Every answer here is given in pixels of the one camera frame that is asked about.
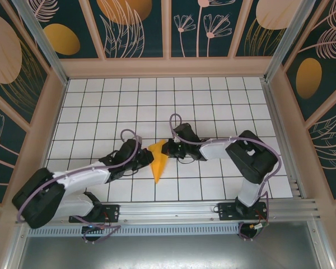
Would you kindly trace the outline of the yellow cloth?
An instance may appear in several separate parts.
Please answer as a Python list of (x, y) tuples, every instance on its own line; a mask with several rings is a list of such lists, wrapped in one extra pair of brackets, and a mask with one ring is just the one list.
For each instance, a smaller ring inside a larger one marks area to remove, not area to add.
[(153, 162), (150, 163), (150, 167), (156, 184), (159, 182), (169, 158), (166, 154), (162, 153), (163, 145), (166, 142), (166, 140), (160, 140), (158, 143), (148, 147), (153, 156)]

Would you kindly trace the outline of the grey metal sheet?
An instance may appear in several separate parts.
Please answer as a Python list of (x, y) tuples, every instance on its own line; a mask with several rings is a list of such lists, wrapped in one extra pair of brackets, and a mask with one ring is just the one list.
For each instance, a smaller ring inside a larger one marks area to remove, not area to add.
[(321, 269), (306, 239), (291, 243), (236, 235), (30, 238), (19, 269)]

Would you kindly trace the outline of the small circuit board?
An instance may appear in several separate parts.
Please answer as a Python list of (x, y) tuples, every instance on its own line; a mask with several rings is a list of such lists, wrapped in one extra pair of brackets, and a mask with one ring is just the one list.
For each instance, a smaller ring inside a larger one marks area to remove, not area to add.
[(81, 229), (81, 234), (103, 234), (107, 226), (105, 225), (88, 225), (88, 226), (83, 226)]
[(238, 236), (243, 240), (253, 240), (256, 238), (269, 222), (245, 223), (240, 222), (238, 227)]

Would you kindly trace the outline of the long aluminium mounting rail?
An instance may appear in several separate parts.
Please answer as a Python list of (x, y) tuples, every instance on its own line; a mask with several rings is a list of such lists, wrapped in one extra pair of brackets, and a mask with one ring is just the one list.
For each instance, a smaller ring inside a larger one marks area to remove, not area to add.
[[(259, 200), (267, 204), (267, 221), (306, 221), (318, 219), (320, 213), (314, 200), (311, 199), (270, 199), (263, 197)], [(218, 203), (234, 202), (225, 201), (185, 201), (185, 202), (123, 202), (105, 203), (103, 205), (119, 205), (118, 222), (128, 222), (130, 224), (159, 224), (171, 223), (178, 224), (184, 222), (208, 222), (210, 220), (220, 221), (215, 207)], [(20, 222), (26, 222), (17, 215)], [(87, 225), (95, 223), (81, 221)]]

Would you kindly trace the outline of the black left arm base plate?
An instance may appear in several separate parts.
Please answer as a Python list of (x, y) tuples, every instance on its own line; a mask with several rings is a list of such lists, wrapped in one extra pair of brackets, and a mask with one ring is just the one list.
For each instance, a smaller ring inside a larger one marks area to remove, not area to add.
[(70, 223), (79, 223), (81, 221), (74, 217), (78, 216), (92, 223), (118, 222), (119, 211), (119, 205), (76, 206), (69, 214), (68, 221)]

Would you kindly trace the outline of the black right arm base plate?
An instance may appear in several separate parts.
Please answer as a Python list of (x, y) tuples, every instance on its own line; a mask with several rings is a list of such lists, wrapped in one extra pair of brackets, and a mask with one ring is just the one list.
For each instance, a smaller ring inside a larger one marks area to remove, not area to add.
[(238, 212), (234, 202), (218, 203), (214, 210), (218, 213), (221, 221), (258, 221), (260, 217), (267, 218), (267, 204), (265, 202), (257, 202), (243, 213)]

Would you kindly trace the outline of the wall panel with two flowers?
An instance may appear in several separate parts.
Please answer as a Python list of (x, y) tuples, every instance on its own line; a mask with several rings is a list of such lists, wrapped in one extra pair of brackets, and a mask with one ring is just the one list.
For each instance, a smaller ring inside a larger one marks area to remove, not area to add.
[(171, 56), (228, 56), (243, 0), (172, 0)]

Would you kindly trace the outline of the aluminium side rail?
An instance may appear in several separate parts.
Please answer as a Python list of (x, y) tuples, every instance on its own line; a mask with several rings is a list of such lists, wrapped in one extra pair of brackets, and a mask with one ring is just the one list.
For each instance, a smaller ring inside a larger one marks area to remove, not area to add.
[(261, 84), (273, 123), (274, 131), (277, 136), (279, 149), (281, 151), (283, 164), (287, 173), (287, 178), (290, 184), (293, 198), (305, 199), (306, 192), (302, 185), (300, 174), (297, 170), (296, 162), (292, 154), (292, 148), (287, 137), (277, 102), (273, 96), (273, 92), (269, 83), (262, 80)]

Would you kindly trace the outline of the wall panel with leaf drawing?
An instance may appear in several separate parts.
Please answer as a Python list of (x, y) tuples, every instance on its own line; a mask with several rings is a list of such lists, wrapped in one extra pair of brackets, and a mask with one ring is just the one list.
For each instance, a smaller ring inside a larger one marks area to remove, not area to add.
[(106, 58), (162, 58), (161, 0), (88, 0)]

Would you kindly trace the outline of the wall panel with orange oval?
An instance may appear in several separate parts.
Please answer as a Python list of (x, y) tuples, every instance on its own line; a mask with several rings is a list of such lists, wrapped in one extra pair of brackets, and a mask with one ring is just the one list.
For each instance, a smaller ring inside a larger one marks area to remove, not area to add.
[(60, 59), (94, 59), (97, 52), (79, 0), (27, 0)]

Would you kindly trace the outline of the aluminium corner post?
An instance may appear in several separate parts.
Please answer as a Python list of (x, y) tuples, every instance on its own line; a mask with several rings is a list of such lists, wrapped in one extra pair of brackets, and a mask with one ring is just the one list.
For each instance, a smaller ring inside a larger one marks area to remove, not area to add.
[(68, 77), (54, 51), (47, 35), (41, 27), (41, 22), (49, 22), (59, 10), (58, 0), (10, 0), (18, 14), (31, 32), (38, 47), (58, 76), (60, 82), (67, 86)]
[(290, 47), (301, 31), (305, 21), (311, 13), (316, 0), (302, 0), (297, 7), (291, 22), (289, 23), (286, 31), (284, 32), (277, 49), (275, 50), (271, 61), (264, 74), (264, 82), (270, 83), (276, 72), (278, 71), (284, 57), (288, 53)]

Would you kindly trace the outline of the wall panel with pink leaves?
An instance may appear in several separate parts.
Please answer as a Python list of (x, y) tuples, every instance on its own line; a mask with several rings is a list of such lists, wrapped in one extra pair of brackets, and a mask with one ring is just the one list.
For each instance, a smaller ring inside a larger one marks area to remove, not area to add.
[(309, 128), (328, 187), (336, 200), (336, 103)]

